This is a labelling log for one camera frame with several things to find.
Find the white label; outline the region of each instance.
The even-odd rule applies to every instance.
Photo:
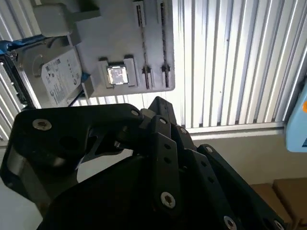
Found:
[[[81,65],[74,49],[42,67],[42,79],[53,107],[68,106],[70,94],[81,83]]]

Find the black plastic part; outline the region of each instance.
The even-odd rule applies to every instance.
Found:
[[[165,117],[171,124],[177,125],[173,105],[161,97],[156,97],[148,108],[157,115]]]
[[[132,110],[137,111],[138,115],[134,115]],[[49,121],[52,128],[47,131],[35,129],[33,121],[36,119]],[[24,165],[29,165],[31,172],[43,169],[57,176],[68,175],[73,173],[83,160],[91,129],[101,127],[101,137],[106,133],[115,134],[126,125],[138,126],[142,120],[143,115],[130,104],[23,111],[15,119],[0,176],[11,189],[33,200],[29,192],[25,191],[24,184],[34,187],[37,185],[28,181],[31,178],[22,181]],[[96,157],[89,155],[87,160]]]
[[[275,230],[277,220],[287,229],[283,220],[261,199],[242,177],[210,145],[200,145],[197,151],[205,155],[222,186],[230,206],[244,226],[251,230],[267,229],[267,223]]]
[[[211,146],[196,149],[187,130],[174,124],[170,103],[157,97],[150,108],[144,110],[146,119],[129,104],[17,115],[0,176],[10,189],[35,202],[44,216],[39,230],[102,225],[278,230],[275,220],[286,227]],[[51,129],[35,129],[35,119],[48,120]],[[123,146],[134,154],[77,184],[80,163],[118,154]],[[163,203],[163,192],[176,205]]]

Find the black mechanical linkage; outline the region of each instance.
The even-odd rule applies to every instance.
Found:
[[[78,183],[78,166],[133,154]],[[171,103],[27,110],[15,119],[0,169],[36,204],[39,230],[280,230],[286,225],[209,145],[196,148]]]

